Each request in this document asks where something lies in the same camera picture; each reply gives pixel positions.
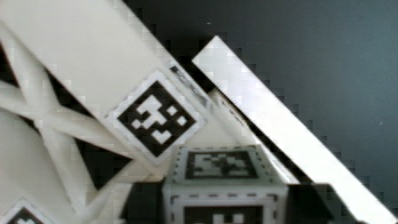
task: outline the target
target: black background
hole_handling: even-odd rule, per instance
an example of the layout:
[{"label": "black background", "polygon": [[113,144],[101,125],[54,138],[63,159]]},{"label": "black background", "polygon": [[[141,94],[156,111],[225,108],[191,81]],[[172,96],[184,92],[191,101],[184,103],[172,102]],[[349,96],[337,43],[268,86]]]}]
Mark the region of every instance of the black background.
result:
[{"label": "black background", "polygon": [[220,35],[398,214],[398,1],[125,3],[200,83],[189,59]]}]

